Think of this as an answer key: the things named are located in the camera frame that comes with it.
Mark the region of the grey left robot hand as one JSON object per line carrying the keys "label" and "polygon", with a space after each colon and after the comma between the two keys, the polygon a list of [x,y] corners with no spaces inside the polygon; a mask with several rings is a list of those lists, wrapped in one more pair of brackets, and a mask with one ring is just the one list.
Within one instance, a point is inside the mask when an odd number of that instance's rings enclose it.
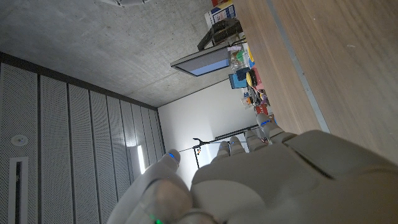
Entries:
{"label": "grey left robot hand", "polygon": [[285,132],[257,115],[266,135],[246,131],[220,144],[190,185],[169,150],[128,188],[110,223],[396,223],[397,165],[319,130]]}

